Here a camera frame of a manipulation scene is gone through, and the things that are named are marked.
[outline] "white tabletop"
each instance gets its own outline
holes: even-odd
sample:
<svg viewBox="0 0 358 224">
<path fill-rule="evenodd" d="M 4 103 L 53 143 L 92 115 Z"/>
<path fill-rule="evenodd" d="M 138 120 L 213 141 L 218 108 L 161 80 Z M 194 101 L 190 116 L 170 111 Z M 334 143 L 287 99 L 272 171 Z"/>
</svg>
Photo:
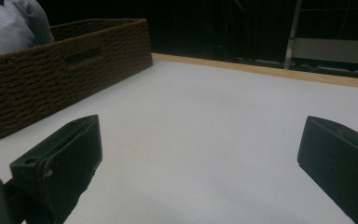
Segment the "white tabletop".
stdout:
<svg viewBox="0 0 358 224">
<path fill-rule="evenodd" d="M 358 132 L 358 88 L 155 60 L 0 140 L 0 178 L 92 114 L 103 162 L 65 223 L 352 223 L 296 156 L 307 116 Z"/>
</svg>

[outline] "white table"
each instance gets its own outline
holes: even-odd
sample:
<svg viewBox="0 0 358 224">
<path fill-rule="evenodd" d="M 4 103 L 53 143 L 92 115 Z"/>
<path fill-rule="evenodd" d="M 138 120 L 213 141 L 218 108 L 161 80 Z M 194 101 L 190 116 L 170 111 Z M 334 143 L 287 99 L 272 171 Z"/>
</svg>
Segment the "white table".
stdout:
<svg viewBox="0 0 358 224">
<path fill-rule="evenodd" d="M 0 178 L 65 123 L 98 114 L 103 162 L 67 224 L 352 223 L 296 156 L 309 115 L 358 132 L 358 88 L 156 58 L 0 140 Z"/>
</svg>

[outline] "basket handle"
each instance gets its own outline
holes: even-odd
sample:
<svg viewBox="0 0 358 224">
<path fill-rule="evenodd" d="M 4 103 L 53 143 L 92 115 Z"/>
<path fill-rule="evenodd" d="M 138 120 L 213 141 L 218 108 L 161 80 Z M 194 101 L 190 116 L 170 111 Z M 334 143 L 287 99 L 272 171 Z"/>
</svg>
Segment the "basket handle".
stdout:
<svg viewBox="0 0 358 224">
<path fill-rule="evenodd" d="M 62 57 L 66 64 L 84 63 L 102 55 L 99 35 L 82 35 L 60 41 Z"/>
</svg>

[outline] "wicker basket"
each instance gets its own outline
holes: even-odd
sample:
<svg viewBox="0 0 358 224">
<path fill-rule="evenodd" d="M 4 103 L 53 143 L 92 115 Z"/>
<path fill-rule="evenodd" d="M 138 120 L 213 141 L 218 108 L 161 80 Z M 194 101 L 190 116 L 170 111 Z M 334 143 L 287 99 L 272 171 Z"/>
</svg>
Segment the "wicker basket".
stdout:
<svg viewBox="0 0 358 224">
<path fill-rule="evenodd" d="M 152 65 L 146 20 L 51 27 L 55 42 L 0 55 L 0 138 Z"/>
</svg>

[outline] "white cloth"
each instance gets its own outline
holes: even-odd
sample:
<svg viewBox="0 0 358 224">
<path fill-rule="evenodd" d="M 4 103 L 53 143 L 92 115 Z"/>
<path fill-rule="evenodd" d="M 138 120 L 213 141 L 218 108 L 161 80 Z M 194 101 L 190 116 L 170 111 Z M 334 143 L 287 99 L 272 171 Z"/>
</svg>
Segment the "white cloth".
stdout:
<svg viewBox="0 0 358 224">
<path fill-rule="evenodd" d="M 0 6 L 0 54 L 53 41 L 48 17 L 35 0 L 5 0 Z"/>
</svg>

